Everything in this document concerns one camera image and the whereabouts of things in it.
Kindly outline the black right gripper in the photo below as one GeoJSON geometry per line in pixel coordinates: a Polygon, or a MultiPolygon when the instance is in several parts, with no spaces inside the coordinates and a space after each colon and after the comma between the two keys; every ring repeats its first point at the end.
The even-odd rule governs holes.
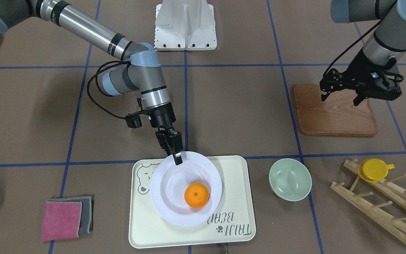
{"type": "Polygon", "coordinates": [[[183,162],[182,153],[183,142],[182,134],[173,127],[176,117],[171,103],[153,108],[148,116],[153,128],[157,128],[156,137],[160,147],[168,155],[172,155],[175,165],[181,165],[183,162]]]}

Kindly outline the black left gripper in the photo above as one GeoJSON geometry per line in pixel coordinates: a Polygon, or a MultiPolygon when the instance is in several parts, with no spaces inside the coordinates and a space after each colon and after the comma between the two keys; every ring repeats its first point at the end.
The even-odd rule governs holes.
{"type": "Polygon", "coordinates": [[[360,50],[345,71],[331,68],[324,73],[319,82],[321,101],[325,102],[331,93],[345,89],[356,92],[355,107],[368,98],[389,101],[399,98],[402,95],[399,84],[404,77],[396,63],[396,57],[390,55],[385,58],[385,65],[374,64],[360,50]]]}

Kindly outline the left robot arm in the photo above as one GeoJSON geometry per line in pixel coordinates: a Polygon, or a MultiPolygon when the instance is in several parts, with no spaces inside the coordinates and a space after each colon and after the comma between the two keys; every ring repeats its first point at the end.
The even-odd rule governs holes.
{"type": "Polygon", "coordinates": [[[375,98],[395,100],[401,96],[398,60],[406,53],[406,0],[333,0],[335,23],[376,20],[370,38],[348,68],[340,72],[330,65],[319,83],[321,100],[345,89],[354,90],[354,106],[375,98]]]}

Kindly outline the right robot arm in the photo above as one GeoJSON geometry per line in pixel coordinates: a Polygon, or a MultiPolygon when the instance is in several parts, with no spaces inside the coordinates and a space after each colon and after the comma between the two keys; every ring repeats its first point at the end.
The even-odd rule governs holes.
{"type": "Polygon", "coordinates": [[[113,57],[114,61],[100,66],[90,80],[107,97],[140,92],[140,110],[124,117],[109,115],[125,120],[129,128],[140,128],[141,115],[148,116],[157,129],[160,147],[176,165],[182,164],[182,134],[173,127],[176,117],[152,45],[129,40],[65,0],[0,0],[0,34],[31,17],[51,21],[113,57]]]}

